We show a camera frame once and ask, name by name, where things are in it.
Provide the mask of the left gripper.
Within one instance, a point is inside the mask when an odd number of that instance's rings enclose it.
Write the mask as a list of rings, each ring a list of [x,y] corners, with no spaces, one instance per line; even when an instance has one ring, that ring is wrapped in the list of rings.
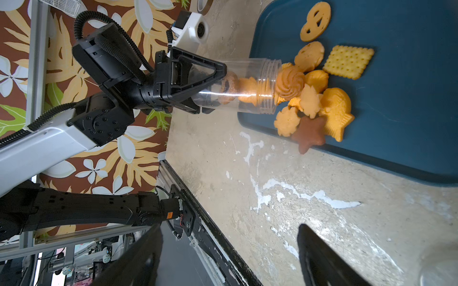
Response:
[[[155,99],[154,80],[145,74],[140,66],[132,65],[133,73],[118,83],[121,98],[133,109],[171,111],[178,108],[190,114],[210,114],[215,109],[200,107],[192,96],[208,89],[227,75],[227,65],[173,47],[155,56]]]

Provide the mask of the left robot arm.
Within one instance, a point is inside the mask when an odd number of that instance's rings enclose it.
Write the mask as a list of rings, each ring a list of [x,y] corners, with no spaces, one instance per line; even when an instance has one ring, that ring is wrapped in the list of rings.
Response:
[[[115,223],[152,226],[182,217],[182,198],[155,193],[74,194],[43,188],[33,175],[79,153],[119,139],[134,122],[134,110],[174,107],[198,114],[193,96],[222,80],[224,63],[197,56],[181,44],[206,41],[199,13],[182,11],[167,31],[168,48],[154,65],[127,32],[107,15],[84,11],[74,22],[72,54],[100,93],[53,107],[24,129],[1,139],[1,239],[62,225]]]

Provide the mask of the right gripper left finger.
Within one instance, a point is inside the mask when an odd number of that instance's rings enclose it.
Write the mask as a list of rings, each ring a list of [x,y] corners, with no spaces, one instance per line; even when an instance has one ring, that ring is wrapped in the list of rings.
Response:
[[[93,286],[154,286],[163,247],[159,224],[153,225],[120,259],[102,272]]]

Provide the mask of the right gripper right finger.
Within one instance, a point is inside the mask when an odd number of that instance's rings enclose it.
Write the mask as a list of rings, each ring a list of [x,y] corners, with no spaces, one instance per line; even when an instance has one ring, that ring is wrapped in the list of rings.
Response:
[[[308,225],[301,224],[297,243],[299,261],[307,286],[368,286]]]

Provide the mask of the clear jar orange cookies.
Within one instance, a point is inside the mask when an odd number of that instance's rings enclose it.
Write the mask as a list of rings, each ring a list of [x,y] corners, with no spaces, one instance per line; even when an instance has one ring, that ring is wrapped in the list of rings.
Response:
[[[226,75],[192,96],[202,109],[231,110],[252,114],[273,114],[277,103],[274,96],[280,60],[249,58],[222,60]]]

